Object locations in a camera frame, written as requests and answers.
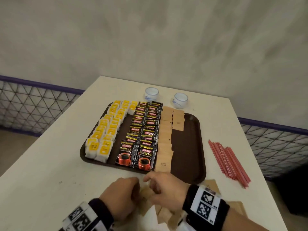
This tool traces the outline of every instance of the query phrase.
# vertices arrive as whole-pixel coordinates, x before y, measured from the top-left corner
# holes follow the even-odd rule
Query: red coffee cup image
[[[142,169],[144,171],[150,170],[150,160],[148,158],[140,158],[138,163],[139,169]]]
[[[121,153],[119,155],[119,164],[129,166],[131,164],[131,155],[128,153]]]

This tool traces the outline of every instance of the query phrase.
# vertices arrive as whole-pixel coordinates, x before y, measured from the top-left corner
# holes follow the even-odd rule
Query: hand
[[[136,207],[140,184],[137,177],[119,178],[101,194],[100,200],[115,221],[124,220]]]
[[[171,211],[182,210],[189,184],[168,172],[149,172],[143,179],[150,182],[150,188],[156,193],[151,202]]]

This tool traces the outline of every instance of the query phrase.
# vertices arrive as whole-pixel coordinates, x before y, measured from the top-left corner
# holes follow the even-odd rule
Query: gray concrete wall
[[[308,0],[0,0],[0,74],[99,75],[229,97],[308,129]]]

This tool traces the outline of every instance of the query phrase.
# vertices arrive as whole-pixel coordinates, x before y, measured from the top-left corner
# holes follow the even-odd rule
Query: person's left hand
[[[140,184],[137,177],[119,178],[101,194],[115,221],[124,220],[136,207]]]

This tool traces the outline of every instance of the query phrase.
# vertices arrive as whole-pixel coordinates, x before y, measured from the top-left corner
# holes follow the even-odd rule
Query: pile of red straws
[[[228,178],[238,180],[244,188],[248,187],[248,183],[251,182],[251,180],[243,169],[241,163],[236,158],[232,149],[230,147],[223,147],[220,143],[213,143],[210,140],[208,143],[221,171]]]

